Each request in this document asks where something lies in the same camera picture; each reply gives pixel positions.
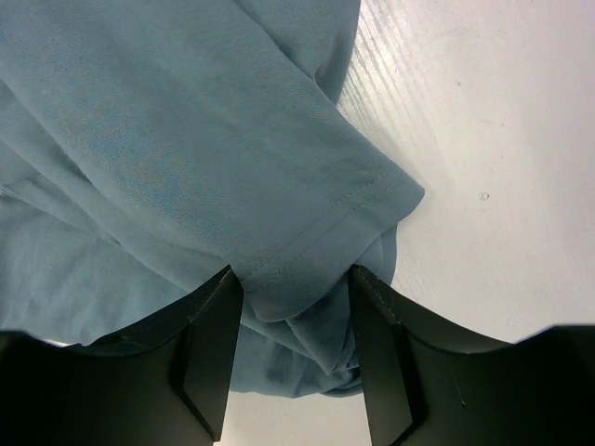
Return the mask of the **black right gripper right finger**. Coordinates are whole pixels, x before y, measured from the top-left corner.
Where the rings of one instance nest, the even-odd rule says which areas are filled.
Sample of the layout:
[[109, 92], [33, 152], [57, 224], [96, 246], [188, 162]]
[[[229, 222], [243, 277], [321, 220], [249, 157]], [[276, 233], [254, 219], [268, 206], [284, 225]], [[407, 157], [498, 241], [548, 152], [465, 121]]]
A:
[[376, 445], [590, 445], [594, 329], [554, 326], [509, 344], [349, 274], [350, 311]]

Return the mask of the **grey-blue t shirt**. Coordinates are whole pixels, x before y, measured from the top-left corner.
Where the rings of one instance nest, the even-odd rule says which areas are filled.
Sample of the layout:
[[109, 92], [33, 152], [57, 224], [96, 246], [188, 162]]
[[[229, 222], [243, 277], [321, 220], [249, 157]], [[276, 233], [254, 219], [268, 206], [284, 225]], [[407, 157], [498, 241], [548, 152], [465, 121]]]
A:
[[356, 1], [5, 1], [1, 326], [87, 344], [231, 267], [235, 392], [359, 394], [347, 273], [424, 191], [338, 111]]

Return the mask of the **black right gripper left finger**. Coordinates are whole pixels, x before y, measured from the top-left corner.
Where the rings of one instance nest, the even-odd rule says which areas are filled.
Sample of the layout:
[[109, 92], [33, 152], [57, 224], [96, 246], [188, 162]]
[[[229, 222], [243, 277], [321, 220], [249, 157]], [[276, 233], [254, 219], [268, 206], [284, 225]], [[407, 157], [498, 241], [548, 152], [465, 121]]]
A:
[[5, 445], [211, 445], [221, 438], [243, 306], [223, 269], [90, 345], [1, 334]]

